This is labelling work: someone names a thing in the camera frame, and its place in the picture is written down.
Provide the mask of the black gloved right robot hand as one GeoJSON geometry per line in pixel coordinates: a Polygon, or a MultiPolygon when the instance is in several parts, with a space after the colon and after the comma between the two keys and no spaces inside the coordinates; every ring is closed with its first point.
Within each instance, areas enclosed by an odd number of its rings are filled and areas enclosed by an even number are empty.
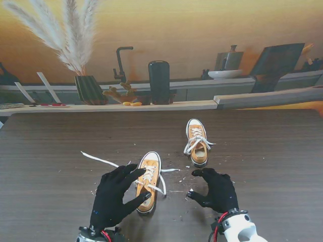
{"type": "Polygon", "coordinates": [[[228,174],[220,174],[213,168],[203,168],[192,171],[192,175],[202,177],[206,181],[208,193],[203,196],[198,192],[188,191],[187,197],[218,213],[239,210],[237,194],[228,174]]]}

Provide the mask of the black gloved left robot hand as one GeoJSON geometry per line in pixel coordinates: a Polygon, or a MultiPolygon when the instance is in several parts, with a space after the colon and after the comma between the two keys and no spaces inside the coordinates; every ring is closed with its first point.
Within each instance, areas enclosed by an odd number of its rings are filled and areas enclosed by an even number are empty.
{"type": "Polygon", "coordinates": [[[91,229],[99,233],[105,228],[116,226],[151,197],[151,192],[144,192],[123,203],[125,192],[144,173],[144,168],[138,169],[137,164],[129,164],[119,166],[101,177],[90,217],[91,229]]]}

